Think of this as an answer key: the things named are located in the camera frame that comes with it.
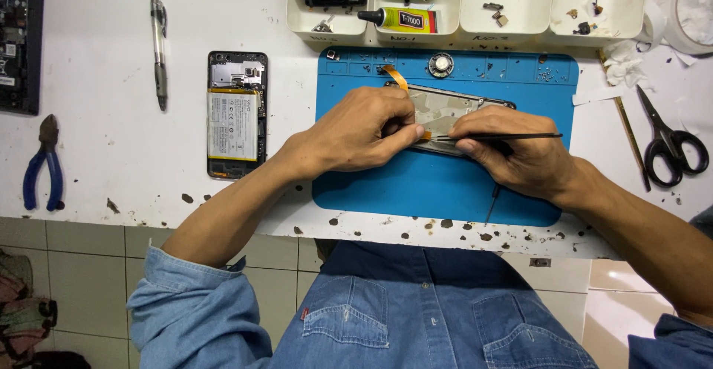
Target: glue tube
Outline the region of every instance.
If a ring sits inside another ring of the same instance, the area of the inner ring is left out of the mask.
[[[397,9],[384,7],[378,10],[359,11],[357,17],[374,22],[377,27],[408,33],[438,33],[436,11]]]

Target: shirt pocket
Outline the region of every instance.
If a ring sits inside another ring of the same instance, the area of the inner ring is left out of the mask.
[[[510,292],[473,304],[488,368],[596,368],[584,348],[536,294],[533,297]]]
[[[338,343],[388,348],[387,290],[348,275],[326,282],[305,304],[302,336],[322,334]]]

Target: person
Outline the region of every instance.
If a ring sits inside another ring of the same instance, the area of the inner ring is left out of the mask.
[[[501,107],[458,119],[449,136],[556,132]],[[257,170],[193,212],[161,249],[127,308],[142,368],[596,368],[532,288],[492,252],[339,241],[274,354],[245,258],[225,268],[284,190],[327,171],[386,164],[423,135],[397,88],[358,88],[291,136]],[[629,337],[631,368],[713,367],[713,240],[624,191],[559,139],[459,150],[495,181],[594,226],[670,301],[655,338]]]

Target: orange flex cable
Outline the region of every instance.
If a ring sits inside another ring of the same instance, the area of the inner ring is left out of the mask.
[[[406,80],[404,77],[398,73],[397,69],[394,68],[393,65],[384,65],[381,67],[384,71],[388,72],[389,75],[398,83],[398,87],[401,89],[404,89],[405,91],[408,92],[408,84],[406,83]]]

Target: hand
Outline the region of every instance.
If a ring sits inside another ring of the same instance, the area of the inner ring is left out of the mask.
[[[554,121],[500,106],[460,117],[449,131],[459,138],[477,133],[557,132]],[[571,197],[581,159],[572,157],[559,138],[508,140],[514,153],[505,157],[486,143],[460,139],[456,147],[485,166],[495,182],[514,191],[547,199],[562,207]]]
[[[280,153],[294,158],[303,179],[379,167],[423,136],[423,126],[415,122],[406,91],[362,87],[349,91],[313,127],[290,137]]]

